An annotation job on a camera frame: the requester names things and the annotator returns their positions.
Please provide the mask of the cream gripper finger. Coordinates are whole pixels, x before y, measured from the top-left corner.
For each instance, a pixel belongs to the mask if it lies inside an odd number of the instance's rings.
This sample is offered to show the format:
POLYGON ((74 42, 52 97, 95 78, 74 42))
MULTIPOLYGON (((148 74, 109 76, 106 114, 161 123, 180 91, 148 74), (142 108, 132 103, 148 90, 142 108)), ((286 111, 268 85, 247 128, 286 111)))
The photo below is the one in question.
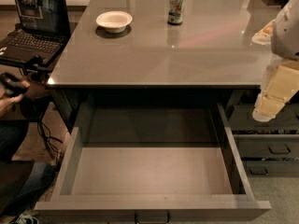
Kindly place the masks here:
POLYGON ((252 117, 260 122, 268 122, 276 117, 284 105, 280 101, 259 95, 254 105, 252 117))
POLYGON ((275 21, 271 20, 268 22, 259 32, 257 32, 251 39, 251 41, 258 45, 270 45, 271 35, 273 33, 273 28, 275 21))

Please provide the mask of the person's hand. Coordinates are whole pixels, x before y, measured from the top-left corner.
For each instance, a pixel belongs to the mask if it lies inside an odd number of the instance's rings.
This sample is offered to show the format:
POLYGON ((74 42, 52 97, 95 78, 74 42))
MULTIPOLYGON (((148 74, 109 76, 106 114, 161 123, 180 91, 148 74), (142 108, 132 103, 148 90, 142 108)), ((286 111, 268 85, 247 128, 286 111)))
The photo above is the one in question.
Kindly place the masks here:
POLYGON ((3 86, 0 87, 0 117, 5 115, 15 104, 19 103, 24 97, 20 94, 15 97, 8 97, 3 86))

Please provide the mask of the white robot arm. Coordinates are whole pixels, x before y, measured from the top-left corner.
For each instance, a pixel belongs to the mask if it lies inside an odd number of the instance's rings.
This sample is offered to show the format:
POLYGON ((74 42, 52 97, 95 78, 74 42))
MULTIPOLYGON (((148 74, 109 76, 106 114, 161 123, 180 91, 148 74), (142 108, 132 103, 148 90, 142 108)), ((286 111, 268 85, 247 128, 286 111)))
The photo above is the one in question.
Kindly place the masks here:
POLYGON ((299 0, 289 0, 277 16, 256 33, 252 42, 270 45, 281 61, 271 62, 263 73, 252 117, 274 119, 299 91, 299 0))

